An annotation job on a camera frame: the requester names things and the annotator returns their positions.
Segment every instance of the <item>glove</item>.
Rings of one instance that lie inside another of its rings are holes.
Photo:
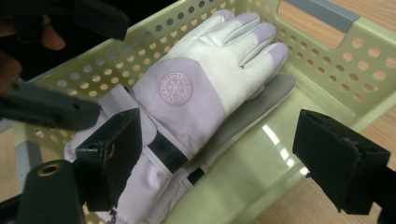
[[[119,198],[118,223],[143,223],[176,171],[276,74],[288,49],[270,45],[275,33],[256,13],[220,10],[152,65],[129,98],[114,95],[112,110],[141,109],[144,146]]]
[[[280,105],[294,90],[295,79],[277,74],[260,94],[241,104],[212,135],[200,152],[180,168],[147,215],[147,223],[161,223],[180,198],[208,171],[219,156],[245,132]]]

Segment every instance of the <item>finger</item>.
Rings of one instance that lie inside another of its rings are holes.
[[[44,26],[41,43],[47,49],[54,50],[63,49],[66,46],[62,37],[55,32],[55,29],[49,23]]]
[[[14,35],[14,22],[12,19],[1,18],[0,19],[0,37]]]
[[[247,34],[239,36],[227,46],[232,48],[234,55],[239,57],[239,66],[243,67],[245,63],[253,59],[274,39],[276,27],[269,23],[261,23]]]
[[[0,50],[0,95],[4,94],[21,73],[21,64]]]
[[[50,17],[48,15],[44,14],[43,19],[44,25],[50,24]]]
[[[269,81],[286,62],[289,55],[288,47],[283,43],[275,43],[262,50],[244,66],[245,75],[257,87]]]
[[[259,15],[254,12],[247,12],[216,26],[205,36],[215,42],[218,46],[224,46],[226,43],[244,35],[259,24]]]
[[[210,18],[191,31],[192,35],[204,35],[214,27],[231,20],[235,15],[227,9],[215,12]]]

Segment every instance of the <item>perforated basket wall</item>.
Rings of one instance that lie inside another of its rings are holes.
[[[280,0],[179,1],[131,27],[124,41],[108,40],[48,71],[35,80],[35,84],[76,97],[96,100],[119,83],[132,87],[183,35],[210,17],[216,10],[228,8],[235,14],[245,11],[258,12],[263,21],[272,22],[277,26],[276,41],[285,42],[289,46],[290,58],[282,68],[282,72],[296,77],[297,88],[285,104],[252,128],[247,133],[247,137],[238,141],[236,146],[219,161],[221,164],[217,164],[214,168],[221,167],[219,169],[223,172],[227,169],[224,168],[227,167],[227,163],[233,165],[253,163],[242,173],[257,173],[255,178],[261,183],[254,188],[257,192],[254,195],[249,193],[245,195],[247,187],[240,186],[238,188],[243,190],[235,193],[241,194],[235,196],[239,200],[235,200],[238,204],[237,209],[220,209],[217,211],[218,215],[214,215],[200,208],[196,215],[206,214],[212,223],[246,222],[249,218],[257,216],[265,206],[269,206],[300,178],[291,177],[302,168],[298,160],[291,156],[295,129],[295,125],[292,124],[296,122],[300,108],[326,113],[360,131],[388,110],[396,99],[396,77],[393,76],[396,73],[395,33],[366,19],[358,19],[340,46],[330,49],[283,21],[277,14],[279,3]],[[265,140],[262,136],[262,127],[265,124],[272,125],[272,129],[283,143],[282,147],[276,145],[274,150],[286,149],[288,160],[283,156],[285,152],[282,157],[287,165],[279,164],[271,167],[265,165],[267,158],[272,156],[272,154],[262,154],[266,153],[262,152],[264,151],[262,141]],[[59,157],[62,157],[64,145],[73,136],[73,133],[63,130],[21,124],[17,124],[16,127],[18,132],[24,134],[24,138],[36,141],[48,150],[56,151]],[[246,150],[251,146],[260,150],[261,154],[254,156],[262,157],[261,161],[243,161],[246,155],[238,154],[240,152],[236,150],[236,148],[240,148],[240,151]],[[202,185],[208,185],[210,176],[216,175],[216,171],[213,173],[202,180]],[[238,185],[238,180],[230,182],[230,185],[233,184]],[[282,185],[284,190],[277,192],[276,186]],[[215,193],[219,194],[219,197],[228,197],[221,195],[223,192],[217,191],[207,195],[212,198],[217,197],[213,196],[217,195]],[[275,196],[269,198],[268,195],[271,193]],[[173,221],[183,220],[183,216],[187,216],[183,215],[185,210],[180,207],[189,204],[188,199],[193,198],[193,195],[194,192],[189,193],[187,199],[180,202],[182,205],[175,208],[167,223],[176,223]],[[227,204],[222,200],[215,201],[214,205],[216,203],[218,207]],[[188,215],[192,216],[189,223],[194,222],[195,215]]]

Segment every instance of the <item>black clamp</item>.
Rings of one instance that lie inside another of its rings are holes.
[[[20,43],[39,42],[43,14],[74,14],[75,24],[108,38],[123,40],[130,26],[119,8],[100,0],[0,0],[0,16],[12,14]]]

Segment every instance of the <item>glove finger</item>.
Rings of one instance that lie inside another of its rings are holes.
[[[227,9],[219,10],[215,12],[206,21],[204,21],[199,26],[197,26],[195,29],[190,31],[189,35],[204,35],[213,27],[216,27],[226,21],[229,21],[234,17],[235,15],[230,10]]]
[[[239,57],[239,66],[243,67],[273,41],[275,34],[276,27],[273,24],[261,23],[247,34],[230,42],[228,46],[232,48],[234,55]]]
[[[275,43],[266,47],[245,64],[243,75],[248,78],[251,87],[255,87],[252,88],[251,94],[276,75],[288,59],[288,55],[289,50],[285,44]]]
[[[224,46],[259,24],[259,15],[254,12],[247,12],[214,27],[205,34],[205,37],[215,42],[218,46]]]

